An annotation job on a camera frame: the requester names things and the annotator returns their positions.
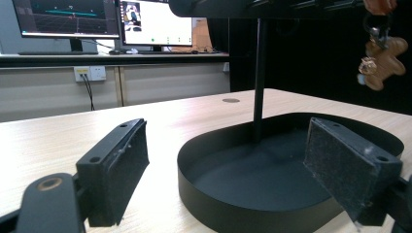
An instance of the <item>jewelry stand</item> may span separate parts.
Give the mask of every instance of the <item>jewelry stand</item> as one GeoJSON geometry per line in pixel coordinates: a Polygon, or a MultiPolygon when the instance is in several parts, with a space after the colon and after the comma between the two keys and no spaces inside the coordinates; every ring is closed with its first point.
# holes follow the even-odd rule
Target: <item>jewelry stand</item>
{"type": "Polygon", "coordinates": [[[178,155],[179,191],[188,210],[218,232],[313,232],[343,210],[303,165],[311,117],[350,128],[393,156],[402,142],[338,116],[296,113],[262,119],[266,18],[325,18],[361,1],[169,0],[179,17],[257,18],[254,121],[200,135],[178,155]]]}

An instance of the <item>image on screen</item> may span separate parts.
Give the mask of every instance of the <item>image on screen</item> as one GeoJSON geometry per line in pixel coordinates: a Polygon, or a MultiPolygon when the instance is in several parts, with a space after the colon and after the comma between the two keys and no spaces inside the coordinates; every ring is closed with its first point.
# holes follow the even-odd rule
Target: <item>image on screen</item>
{"type": "Polygon", "coordinates": [[[115,0],[13,0],[23,37],[116,39],[115,0]]]}
{"type": "Polygon", "coordinates": [[[120,0],[125,46],[191,46],[191,17],[177,17],[167,1],[120,0]]]}

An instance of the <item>black pole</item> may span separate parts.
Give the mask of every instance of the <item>black pole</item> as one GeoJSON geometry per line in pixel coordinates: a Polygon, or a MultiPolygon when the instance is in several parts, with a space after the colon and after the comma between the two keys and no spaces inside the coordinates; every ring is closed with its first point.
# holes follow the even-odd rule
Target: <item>black pole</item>
{"type": "Polygon", "coordinates": [[[255,73],[255,113],[254,113],[254,140],[260,142],[261,138],[261,118],[263,111],[263,91],[266,67],[266,38],[267,21],[257,19],[257,63],[255,73]]]}

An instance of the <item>gingerbread man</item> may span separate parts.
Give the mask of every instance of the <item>gingerbread man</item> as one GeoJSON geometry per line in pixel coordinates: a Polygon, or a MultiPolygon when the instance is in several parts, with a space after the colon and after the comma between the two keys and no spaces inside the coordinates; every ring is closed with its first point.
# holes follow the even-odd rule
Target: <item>gingerbread man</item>
{"type": "Polygon", "coordinates": [[[374,42],[366,43],[368,57],[360,66],[359,83],[366,84],[373,90],[382,90],[385,79],[392,75],[404,75],[405,67],[396,57],[407,49],[407,42],[398,37],[389,37],[384,50],[374,42]]]}

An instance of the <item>wall socket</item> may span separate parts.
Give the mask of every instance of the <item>wall socket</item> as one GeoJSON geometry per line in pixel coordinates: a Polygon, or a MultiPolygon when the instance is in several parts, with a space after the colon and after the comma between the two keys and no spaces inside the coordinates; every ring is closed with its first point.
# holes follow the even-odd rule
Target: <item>wall socket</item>
{"type": "Polygon", "coordinates": [[[84,78],[91,81],[105,81],[106,68],[104,66],[75,66],[76,82],[84,82],[84,78]]]}

